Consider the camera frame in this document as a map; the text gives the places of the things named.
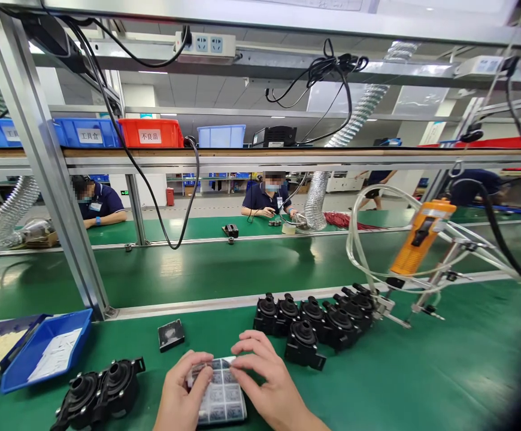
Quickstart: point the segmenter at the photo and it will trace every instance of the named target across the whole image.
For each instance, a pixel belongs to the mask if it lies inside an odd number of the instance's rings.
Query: silver ducting
[[[7,106],[0,90],[0,115]],[[15,231],[15,227],[39,197],[39,187],[34,177],[20,177],[15,189],[0,207],[0,247],[15,247],[31,236],[27,228]]]
[[[408,61],[416,52],[418,44],[394,41],[384,56],[385,60]],[[335,133],[325,145],[325,148],[346,147],[349,142],[360,131],[368,117],[378,106],[382,97],[390,86],[382,84],[369,84],[364,94],[352,109],[349,123]],[[322,213],[322,205],[325,200],[326,184],[330,172],[315,172],[310,190],[308,191],[307,203],[304,205],[304,214],[307,218],[308,227],[313,230],[322,230],[326,227],[326,219]]]

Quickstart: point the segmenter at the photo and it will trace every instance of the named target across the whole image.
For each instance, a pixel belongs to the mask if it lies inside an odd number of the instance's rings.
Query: workbench
[[[408,305],[410,295],[404,295],[393,298]],[[504,280],[449,287],[438,310],[446,321],[417,315],[410,330],[380,321],[338,355],[319,346],[328,357],[321,372],[287,363],[307,406],[333,431],[492,429],[521,390],[521,286]],[[78,372],[143,356],[147,371],[139,374],[133,411],[105,429],[150,430],[167,370],[190,348],[227,356],[238,334],[252,327],[254,313],[247,307],[94,323],[73,370],[0,394],[0,429],[49,429]],[[157,327],[176,318],[183,322],[186,342],[161,354]],[[285,340],[271,340],[283,354]],[[248,421],[231,429],[269,429],[251,404],[247,409]]]
[[[464,218],[462,213],[457,217],[458,221],[474,222],[482,220],[482,214],[481,210],[467,209]],[[359,220],[374,226],[397,227],[406,225],[411,215],[411,210],[361,211]],[[504,217],[519,220],[521,216]],[[268,226],[268,222],[259,217],[255,217],[252,224],[246,219],[244,216],[192,218],[186,239],[224,237],[221,227],[227,223],[237,224],[239,237],[260,239],[238,239],[234,245],[225,241],[186,244],[176,251],[168,247],[134,248],[130,253],[120,247],[95,250],[110,304],[124,308],[366,282],[346,256],[345,235],[331,232],[334,235],[292,238],[279,235],[262,239],[263,235],[280,234],[281,228]],[[171,238],[178,238],[182,221],[165,222]],[[157,224],[157,220],[145,222],[148,239],[163,239]],[[470,229],[492,239],[487,226]],[[521,263],[521,223],[502,224],[501,229]],[[135,241],[132,222],[94,227],[88,232],[92,244]],[[363,233],[362,242],[371,267],[388,270],[406,234],[404,230]],[[422,268],[433,268],[446,248],[444,241],[437,241]],[[456,268],[459,272],[492,269],[475,257],[465,259]],[[0,257],[0,319],[42,312],[60,314],[82,308],[83,302],[63,253]]]

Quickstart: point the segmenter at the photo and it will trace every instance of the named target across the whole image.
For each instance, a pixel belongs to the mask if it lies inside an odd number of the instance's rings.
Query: red cable
[[[337,213],[335,211],[328,211],[325,213],[325,219],[328,224],[336,227],[348,229],[350,226],[350,216],[348,214]],[[357,222],[358,230],[374,230],[384,229],[383,227],[372,226],[371,224],[364,224]]]

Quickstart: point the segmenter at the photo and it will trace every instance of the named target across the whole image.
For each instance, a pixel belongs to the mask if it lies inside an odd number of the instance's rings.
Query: person
[[[453,175],[458,175],[460,171],[452,171]],[[508,186],[502,185],[502,180],[498,174],[487,171],[485,169],[466,169],[457,177],[450,179],[450,203],[452,205],[465,207],[474,202],[474,199],[479,196],[480,187],[472,181],[460,180],[476,180],[482,183],[492,205],[501,205],[506,197]]]
[[[330,431],[304,404],[284,361],[277,355],[262,332],[247,330],[231,348],[233,355],[242,352],[231,364],[231,373],[249,396],[252,404],[275,431]],[[153,431],[193,431],[199,407],[213,378],[213,369],[204,367],[193,388],[187,391],[185,378],[191,367],[210,362],[213,355],[189,350],[169,370],[163,384],[159,411]],[[246,370],[253,370],[266,382],[258,385]]]
[[[361,172],[357,176],[355,176],[355,180],[359,177],[366,174],[368,171]],[[373,186],[375,184],[386,184],[388,183],[388,180],[394,177],[394,174],[396,174],[396,171],[372,171],[370,176],[368,177],[368,184],[367,186]],[[380,190],[371,190],[367,194],[365,194],[365,198],[361,205],[358,207],[358,210],[360,211],[362,207],[364,207],[367,203],[370,202],[372,199],[374,201],[374,204],[376,205],[376,210],[381,211],[382,210],[382,200],[380,199]]]
[[[72,175],[71,182],[85,229],[127,220],[123,202],[114,189],[93,181],[88,175]]]
[[[291,218],[297,213],[289,199],[284,172],[265,172],[264,181],[247,190],[241,214],[273,218],[280,213],[281,207]]]

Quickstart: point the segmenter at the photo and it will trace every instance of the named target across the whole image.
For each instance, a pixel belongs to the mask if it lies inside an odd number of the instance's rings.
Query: id badge
[[[93,202],[89,205],[89,209],[93,211],[100,211],[103,204],[100,204],[99,202]]]

